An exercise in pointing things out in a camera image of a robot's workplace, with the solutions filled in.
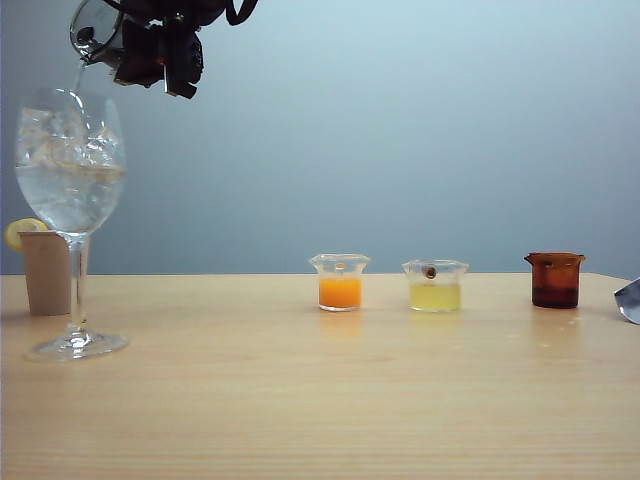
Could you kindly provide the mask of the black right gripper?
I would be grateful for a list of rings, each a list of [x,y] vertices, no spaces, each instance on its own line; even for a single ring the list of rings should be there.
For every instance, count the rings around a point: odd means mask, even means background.
[[[101,46],[90,64],[116,69],[122,84],[148,88],[158,81],[172,96],[193,98],[203,69],[200,28],[224,14],[227,1],[103,0],[123,15],[122,48]]]

